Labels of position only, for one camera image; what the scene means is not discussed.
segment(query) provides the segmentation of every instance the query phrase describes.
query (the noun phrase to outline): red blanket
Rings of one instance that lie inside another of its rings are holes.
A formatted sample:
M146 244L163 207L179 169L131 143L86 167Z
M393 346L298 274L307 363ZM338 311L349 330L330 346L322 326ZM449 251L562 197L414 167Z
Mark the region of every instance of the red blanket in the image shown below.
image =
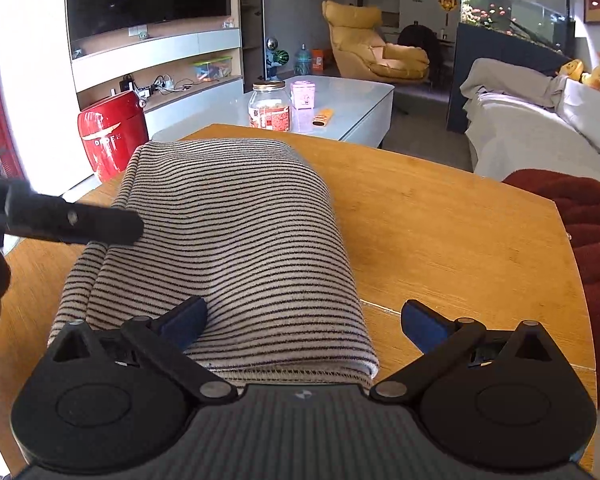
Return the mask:
M600 182L546 170L519 170L504 182L553 200L571 235L589 307L600 407Z

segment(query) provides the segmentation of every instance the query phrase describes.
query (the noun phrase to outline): white sofa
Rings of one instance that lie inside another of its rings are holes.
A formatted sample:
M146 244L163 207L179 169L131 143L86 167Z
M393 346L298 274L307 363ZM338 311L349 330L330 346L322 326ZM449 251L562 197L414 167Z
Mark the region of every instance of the white sofa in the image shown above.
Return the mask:
M534 168L600 181L600 92L566 80L545 109L501 93L473 95L465 109L474 173L504 180Z

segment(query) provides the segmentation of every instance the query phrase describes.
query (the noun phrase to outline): screw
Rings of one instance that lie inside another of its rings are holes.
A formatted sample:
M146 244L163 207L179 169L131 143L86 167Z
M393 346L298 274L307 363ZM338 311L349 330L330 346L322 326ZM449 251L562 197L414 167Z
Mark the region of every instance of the screw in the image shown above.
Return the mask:
M407 393L407 387L398 381L383 381L376 386L376 393L382 397L401 397Z
M221 399L231 393L231 385L224 381L209 381L200 386L200 393L209 399Z

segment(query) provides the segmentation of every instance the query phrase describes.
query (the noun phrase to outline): gray blanket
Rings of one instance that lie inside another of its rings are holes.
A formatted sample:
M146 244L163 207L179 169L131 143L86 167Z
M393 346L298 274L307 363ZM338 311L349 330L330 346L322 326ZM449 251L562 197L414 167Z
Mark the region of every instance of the gray blanket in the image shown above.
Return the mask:
M465 110L472 99L485 92L518 97L542 108L555 108L566 79L562 75L549 77L524 66L480 58L474 61L460 92L469 99Z

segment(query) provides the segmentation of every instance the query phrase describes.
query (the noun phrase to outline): folded towel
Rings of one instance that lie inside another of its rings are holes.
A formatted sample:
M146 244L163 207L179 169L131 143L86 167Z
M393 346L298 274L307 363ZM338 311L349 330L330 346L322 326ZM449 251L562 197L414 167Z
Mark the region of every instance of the folded towel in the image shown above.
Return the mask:
M115 328L197 295L203 335L186 354L245 382L356 382L378 372L328 188L267 139L149 142L114 206L138 211L133 247L92 242L69 273L52 327Z

